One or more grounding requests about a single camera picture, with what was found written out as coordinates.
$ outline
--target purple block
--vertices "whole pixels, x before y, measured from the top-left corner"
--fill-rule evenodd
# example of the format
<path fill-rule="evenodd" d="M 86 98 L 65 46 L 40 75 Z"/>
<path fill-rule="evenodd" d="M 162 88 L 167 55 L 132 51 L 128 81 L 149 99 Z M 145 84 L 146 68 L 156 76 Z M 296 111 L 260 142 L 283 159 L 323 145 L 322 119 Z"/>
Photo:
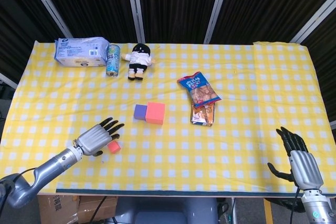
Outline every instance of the purple block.
<path fill-rule="evenodd" d="M 134 118 L 146 121 L 147 105 L 135 105 Z"/>

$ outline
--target white package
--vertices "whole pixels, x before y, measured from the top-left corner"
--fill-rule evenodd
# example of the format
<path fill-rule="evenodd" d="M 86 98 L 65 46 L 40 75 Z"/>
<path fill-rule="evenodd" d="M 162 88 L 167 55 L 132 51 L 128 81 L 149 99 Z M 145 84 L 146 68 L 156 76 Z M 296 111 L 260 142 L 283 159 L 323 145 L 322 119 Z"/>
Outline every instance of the white package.
<path fill-rule="evenodd" d="M 54 59 L 66 67 L 106 66 L 109 42 L 103 37 L 55 40 Z"/>

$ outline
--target yellow checkered tablecloth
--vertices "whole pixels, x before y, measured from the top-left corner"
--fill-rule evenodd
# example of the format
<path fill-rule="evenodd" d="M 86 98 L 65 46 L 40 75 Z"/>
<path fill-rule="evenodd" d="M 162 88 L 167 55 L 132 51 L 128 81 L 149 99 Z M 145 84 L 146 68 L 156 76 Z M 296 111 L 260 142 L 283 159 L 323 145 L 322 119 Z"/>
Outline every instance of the yellow checkered tablecloth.
<path fill-rule="evenodd" d="M 119 44 L 122 53 L 134 44 Z M 275 129 L 301 135 L 319 164 L 324 193 L 336 192 L 336 146 L 315 70 L 304 46 L 149 44 L 157 64 L 142 82 L 105 67 L 66 68 L 54 44 L 35 42 L 15 92 L 0 146 L 0 177 L 36 167 L 81 133 L 113 116 L 125 123 L 122 149 L 83 157 L 43 192 L 58 189 L 293 193 L 273 176 L 290 165 Z M 201 71 L 222 98 L 212 127 L 190 123 L 187 90 L 176 83 Z M 133 119 L 135 104 L 166 104 L 164 124 Z M 32 174 L 25 177 L 32 183 Z"/>

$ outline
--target foam block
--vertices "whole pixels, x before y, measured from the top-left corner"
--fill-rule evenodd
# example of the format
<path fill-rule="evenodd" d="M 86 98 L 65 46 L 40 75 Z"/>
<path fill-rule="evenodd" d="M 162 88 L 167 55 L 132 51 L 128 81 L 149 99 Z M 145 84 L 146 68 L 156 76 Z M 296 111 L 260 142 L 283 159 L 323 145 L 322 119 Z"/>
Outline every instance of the foam block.
<path fill-rule="evenodd" d="M 134 109 L 134 118 L 138 120 L 146 120 L 146 111 L 146 105 L 136 104 Z"/>
<path fill-rule="evenodd" d="M 121 149 L 116 140 L 113 140 L 111 143 L 109 143 L 107 147 L 111 153 L 116 153 Z"/>
<path fill-rule="evenodd" d="M 147 104 L 146 122 L 163 124 L 164 108 L 164 103 L 149 102 Z"/>

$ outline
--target white shirt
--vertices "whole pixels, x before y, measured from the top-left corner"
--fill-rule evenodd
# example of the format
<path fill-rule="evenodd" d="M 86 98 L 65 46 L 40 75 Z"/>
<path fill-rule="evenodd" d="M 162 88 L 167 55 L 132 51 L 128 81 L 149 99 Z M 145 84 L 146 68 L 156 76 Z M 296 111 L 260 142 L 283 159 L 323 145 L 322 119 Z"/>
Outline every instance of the white shirt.
<path fill-rule="evenodd" d="M 125 60 L 128 60 L 130 64 L 141 64 L 146 66 L 152 64 L 152 57 L 144 52 L 132 52 L 131 54 L 126 54 Z"/>

